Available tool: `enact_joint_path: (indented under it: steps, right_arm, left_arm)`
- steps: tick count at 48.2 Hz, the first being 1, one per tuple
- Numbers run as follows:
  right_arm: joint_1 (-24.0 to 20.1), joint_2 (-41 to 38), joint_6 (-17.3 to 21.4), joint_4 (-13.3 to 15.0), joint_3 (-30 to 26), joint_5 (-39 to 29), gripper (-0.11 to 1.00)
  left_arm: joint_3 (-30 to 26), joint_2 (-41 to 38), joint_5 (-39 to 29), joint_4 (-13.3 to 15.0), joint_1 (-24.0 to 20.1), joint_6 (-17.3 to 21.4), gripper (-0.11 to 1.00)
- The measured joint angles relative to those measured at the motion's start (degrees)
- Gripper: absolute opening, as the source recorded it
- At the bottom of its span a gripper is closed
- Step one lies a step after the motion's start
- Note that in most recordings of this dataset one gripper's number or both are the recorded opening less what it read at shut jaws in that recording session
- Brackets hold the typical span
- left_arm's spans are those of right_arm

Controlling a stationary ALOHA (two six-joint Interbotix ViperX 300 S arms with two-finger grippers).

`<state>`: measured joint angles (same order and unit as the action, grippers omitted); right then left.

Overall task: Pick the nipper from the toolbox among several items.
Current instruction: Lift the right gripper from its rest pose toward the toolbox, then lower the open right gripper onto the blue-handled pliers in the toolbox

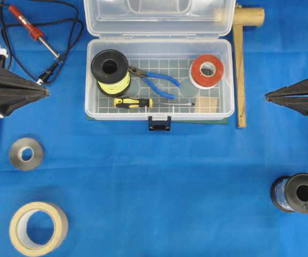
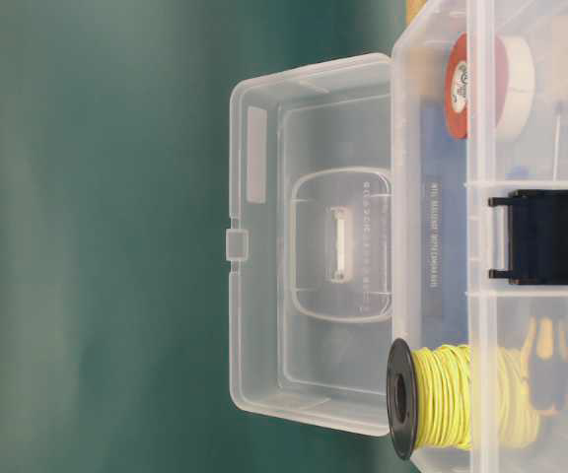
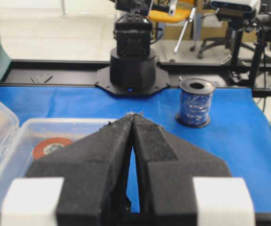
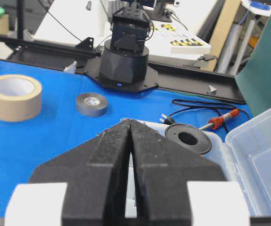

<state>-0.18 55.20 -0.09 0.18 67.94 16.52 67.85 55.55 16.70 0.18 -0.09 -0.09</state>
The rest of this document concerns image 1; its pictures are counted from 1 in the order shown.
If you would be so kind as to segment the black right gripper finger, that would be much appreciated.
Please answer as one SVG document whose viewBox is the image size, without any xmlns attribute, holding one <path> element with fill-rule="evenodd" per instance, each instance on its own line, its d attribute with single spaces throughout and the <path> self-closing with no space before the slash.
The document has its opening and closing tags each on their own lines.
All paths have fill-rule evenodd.
<svg viewBox="0 0 308 257">
<path fill-rule="evenodd" d="M 308 79 L 302 80 L 291 86 L 282 87 L 266 94 L 266 97 L 308 95 Z"/>
<path fill-rule="evenodd" d="M 266 100 L 308 116 L 308 97 L 267 96 Z"/>
</svg>

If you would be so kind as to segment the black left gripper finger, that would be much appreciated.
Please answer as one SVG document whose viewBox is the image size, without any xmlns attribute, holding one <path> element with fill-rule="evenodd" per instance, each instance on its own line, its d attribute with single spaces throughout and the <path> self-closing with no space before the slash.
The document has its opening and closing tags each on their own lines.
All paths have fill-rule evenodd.
<svg viewBox="0 0 308 257">
<path fill-rule="evenodd" d="M 48 96 L 47 89 L 38 91 L 0 88 L 0 117 L 9 116 L 15 109 Z"/>
<path fill-rule="evenodd" d="M 30 80 L 24 79 L 23 77 L 20 77 L 2 67 L 0 67 L 0 86 L 47 92 L 47 89 L 42 87 L 41 85 Z"/>
</svg>

